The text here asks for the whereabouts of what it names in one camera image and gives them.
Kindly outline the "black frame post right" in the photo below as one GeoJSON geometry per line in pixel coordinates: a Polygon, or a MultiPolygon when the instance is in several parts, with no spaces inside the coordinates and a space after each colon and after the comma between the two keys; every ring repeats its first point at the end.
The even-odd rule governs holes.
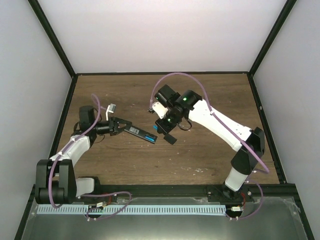
{"type": "Polygon", "coordinates": [[[267,55],[269,49],[271,48],[274,40],[276,39],[278,33],[282,29],[285,21],[287,20],[288,16],[290,15],[292,9],[294,8],[297,0],[286,0],[285,4],[283,5],[278,17],[276,18],[267,38],[265,39],[260,51],[258,52],[257,57],[255,58],[250,70],[249,74],[254,76],[257,70],[259,69],[261,63],[263,62],[265,56],[267,55]]]}

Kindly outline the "black remote control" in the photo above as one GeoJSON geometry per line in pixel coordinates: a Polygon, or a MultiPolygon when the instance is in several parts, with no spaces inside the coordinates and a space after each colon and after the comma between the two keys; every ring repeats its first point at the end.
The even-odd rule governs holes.
{"type": "Polygon", "coordinates": [[[151,144],[155,144],[156,141],[157,141],[157,138],[158,138],[156,135],[154,135],[154,134],[152,134],[150,132],[147,132],[147,131],[145,131],[145,130],[139,128],[139,127],[136,127],[134,125],[126,126],[124,131],[129,133],[129,134],[131,134],[131,135],[133,135],[133,136],[135,136],[135,137],[138,137],[138,138],[140,138],[140,139],[142,139],[144,141],[147,141],[147,142],[149,142],[151,144]],[[146,139],[145,136],[153,137],[156,140],[155,141],[150,141],[150,140],[146,139]]]}

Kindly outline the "black frame post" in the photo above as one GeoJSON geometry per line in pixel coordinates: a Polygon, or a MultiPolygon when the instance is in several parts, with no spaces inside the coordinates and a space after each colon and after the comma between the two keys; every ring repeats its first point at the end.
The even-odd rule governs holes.
{"type": "Polygon", "coordinates": [[[267,55],[269,49],[271,48],[274,40],[276,39],[278,33],[282,29],[285,21],[287,20],[288,16],[290,15],[292,9],[294,8],[297,0],[286,0],[285,4],[283,5],[278,17],[276,18],[267,38],[265,39],[260,51],[258,52],[257,57],[255,58],[250,70],[249,74],[254,76],[257,70],[259,69],[261,63],[263,62],[265,56],[267,55]]]}
{"type": "Polygon", "coordinates": [[[65,51],[62,48],[62,45],[55,34],[45,12],[43,11],[38,0],[28,0],[29,5],[31,6],[33,12],[35,13],[37,19],[39,20],[42,28],[44,29],[46,35],[48,36],[52,46],[54,47],[56,53],[58,54],[61,62],[63,63],[65,69],[67,70],[70,77],[73,79],[77,74],[74,71],[65,51]]]}

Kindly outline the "metal front plate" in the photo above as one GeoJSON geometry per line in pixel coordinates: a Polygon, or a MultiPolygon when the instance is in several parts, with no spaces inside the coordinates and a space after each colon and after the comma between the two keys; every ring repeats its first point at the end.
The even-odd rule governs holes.
{"type": "MultiPolygon", "coordinates": [[[[19,240],[311,240],[292,198],[265,197],[244,207],[244,219],[224,215],[37,214],[33,203],[19,240]]],[[[120,199],[111,205],[222,205],[204,198],[120,199]]]]}

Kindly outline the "black frame post left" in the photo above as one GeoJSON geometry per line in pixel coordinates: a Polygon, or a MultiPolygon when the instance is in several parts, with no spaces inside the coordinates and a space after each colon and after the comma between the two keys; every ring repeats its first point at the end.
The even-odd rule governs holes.
{"type": "Polygon", "coordinates": [[[33,12],[35,13],[37,19],[39,20],[42,28],[44,29],[46,35],[48,36],[52,46],[54,47],[56,53],[58,54],[61,62],[63,63],[65,69],[67,70],[70,77],[73,79],[77,74],[74,71],[65,51],[62,48],[62,45],[55,34],[45,12],[43,11],[38,0],[28,0],[29,5],[31,6],[33,12]]]}

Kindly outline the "black battery cover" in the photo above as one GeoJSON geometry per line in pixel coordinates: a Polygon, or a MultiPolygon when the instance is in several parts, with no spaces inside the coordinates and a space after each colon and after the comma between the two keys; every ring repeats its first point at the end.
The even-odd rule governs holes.
{"type": "Polygon", "coordinates": [[[163,139],[165,141],[167,141],[171,145],[174,145],[176,143],[176,141],[177,141],[177,139],[175,137],[173,137],[172,135],[170,135],[170,134],[165,135],[163,137],[163,139]]]}

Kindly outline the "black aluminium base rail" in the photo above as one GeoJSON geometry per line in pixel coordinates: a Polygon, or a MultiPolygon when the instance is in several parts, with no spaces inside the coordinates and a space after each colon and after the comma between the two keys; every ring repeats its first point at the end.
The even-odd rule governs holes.
{"type": "Polygon", "coordinates": [[[264,197],[293,197],[298,196],[295,184],[245,184],[237,193],[223,193],[221,184],[196,185],[114,185],[100,184],[94,195],[130,192],[133,198],[207,198],[210,202],[236,203],[243,199],[250,202],[253,198],[264,197]]]}

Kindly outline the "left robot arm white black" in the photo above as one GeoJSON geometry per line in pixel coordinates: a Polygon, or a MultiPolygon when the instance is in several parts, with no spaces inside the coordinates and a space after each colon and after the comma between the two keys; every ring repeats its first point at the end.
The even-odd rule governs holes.
{"type": "Polygon", "coordinates": [[[98,135],[118,135],[132,122],[111,116],[100,120],[101,114],[91,105],[79,108],[79,121],[73,128],[68,143],[49,159],[42,159],[36,165],[35,200],[38,204],[51,204],[58,208],[62,204],[71,204],[85,196],[91,202],[97,202],[102,189],[97,186],[97,177],[76,178],[74,166],[94,144],[98,135]]]}

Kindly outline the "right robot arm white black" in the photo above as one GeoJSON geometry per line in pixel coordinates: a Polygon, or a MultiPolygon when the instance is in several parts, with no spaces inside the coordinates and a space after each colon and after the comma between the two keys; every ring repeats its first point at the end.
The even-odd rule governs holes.
{"type": "Polygon", "coordinates": [[[154,95],[156,102],[151,112],[158,115],[155,124],[157,132],[173,145],[177,140],[170,132],[179,127],[183,119],[189,124],[197,123],[205,127],[234,151],[231,170],[222,184],[223,198],[229,202],[240,196],[240,189],[248,176],[261,163],[265,153],[265,133],[259,127],[251,129],[241,125],[215,110],[196,92],[187,90],[179,94],[165,84],[154,95]]]}

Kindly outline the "blue battery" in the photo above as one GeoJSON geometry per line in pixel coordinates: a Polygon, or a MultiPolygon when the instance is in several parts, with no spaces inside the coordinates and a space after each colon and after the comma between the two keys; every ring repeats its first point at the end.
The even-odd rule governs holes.
{"type": "Polygon", "coordinates": [[[154,137],[151,137],[151,136],[147,136],[147,135],[146,135],[145,138],[148,139],[148,140],[150,140],[150,141],[153,141],[153,142],[156,141],[156,139],[155,139],[154,137]]]}

